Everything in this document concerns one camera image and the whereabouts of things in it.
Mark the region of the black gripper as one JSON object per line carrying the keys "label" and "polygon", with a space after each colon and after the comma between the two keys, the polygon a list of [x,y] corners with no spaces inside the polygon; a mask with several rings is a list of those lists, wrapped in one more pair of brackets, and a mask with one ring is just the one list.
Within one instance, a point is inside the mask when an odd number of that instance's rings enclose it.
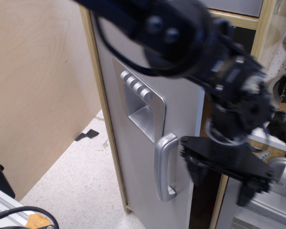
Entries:
{"label": "black gripper", "polygon": [[206,129],[207,137],[184,136],[182,155],[195,186],[201,186],[208,170],[241,181],[237,205],[245,207],[256,193],[268,192],[274,170],[248,146],[247,136],[233,140],[216,129]]}

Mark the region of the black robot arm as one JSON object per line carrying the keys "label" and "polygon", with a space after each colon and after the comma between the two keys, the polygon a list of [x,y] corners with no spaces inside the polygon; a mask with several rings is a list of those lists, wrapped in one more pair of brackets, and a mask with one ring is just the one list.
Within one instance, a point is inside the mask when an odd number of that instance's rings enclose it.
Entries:
{"label": "black robot arm", "polygon": [[273,169],[254,155],[247,138],[271,120],[274,107],[262,66],[232,41],[230,23],[214,18],[197,0],[82,0],[96,20],[105,18],[142,46],[149,68],[115,50],[123,63],[153,77],[185,78],[213,100],[207,137],[184,136],[181,153],[193,182],[201,185],[209,169],[242,183],[237,204],[246,206],[256,193],[267,192]]}

